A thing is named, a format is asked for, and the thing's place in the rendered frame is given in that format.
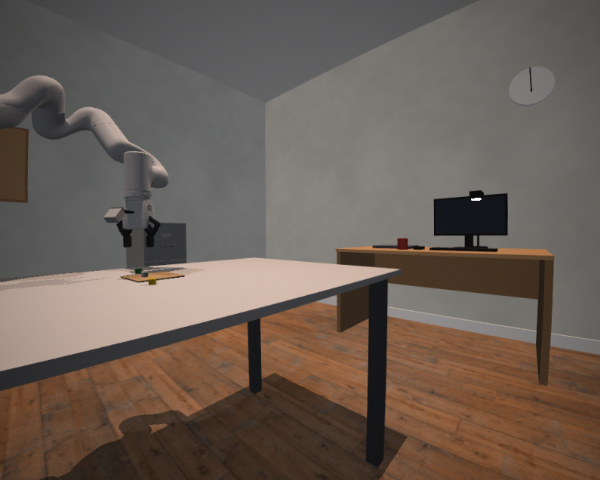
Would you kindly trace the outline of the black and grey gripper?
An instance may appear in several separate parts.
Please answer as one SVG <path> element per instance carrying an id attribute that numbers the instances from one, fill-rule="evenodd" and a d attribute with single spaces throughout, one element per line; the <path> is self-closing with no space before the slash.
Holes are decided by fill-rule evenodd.
<path id="1" fill-rule="evenodd" d="M 134 214 L 125 214 L 122 220 L 116 224 L 119 232 L 123 235 L 124 248 L 131 247 L 130 234 L 133 229 L 144 229 L 147 233 L 146 246 L 154 247 L 154 235 L 161 224 L 155 220 L 152 202 L 148 199 L 128 198 L 125 199 L 123 208 L 134 211 Z"/>

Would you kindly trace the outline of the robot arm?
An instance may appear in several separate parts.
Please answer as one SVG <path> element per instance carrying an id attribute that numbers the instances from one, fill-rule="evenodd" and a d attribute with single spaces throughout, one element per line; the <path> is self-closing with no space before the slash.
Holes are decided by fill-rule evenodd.
<path id="1" fill-rule="evenodd" d="M 151 199 L 151 187 L 167 186 L 169 176 L 161 163 L 130 143 L 104 111 L 84 107 L 65 119 L 65 92 L 56 80 L 31 76 L 0 95 L 0 129 L 18 126 L 30 113 L 35 132 L 50 140 L 92 131 L 109 157 L 124 164 L 124 198 Z"/>

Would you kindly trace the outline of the tan cork mat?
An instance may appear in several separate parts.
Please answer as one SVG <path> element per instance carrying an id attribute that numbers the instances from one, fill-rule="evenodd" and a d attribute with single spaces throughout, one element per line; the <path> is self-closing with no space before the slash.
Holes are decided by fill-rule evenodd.
<path id="1" fill-rule="evenodd" d="M 179 274 L 175 274 L 175 273 L 170 273 L 170 272 L 154 272 L 154 273 L 149 273 L 148 277 L 141 277 L 140 275 L 126 275 L 126 276 L 121 276 L 121 278 L 125 278 L 127 280 L 131 280 L 133 282 L 148 282 L 149 278 L 156 278 L 156 280 L 162 280 L 162 279 L 168 279 L 168 278 L 179 278 L 179 277 L 185 277 L 184 275 L 179 275 Z"/>

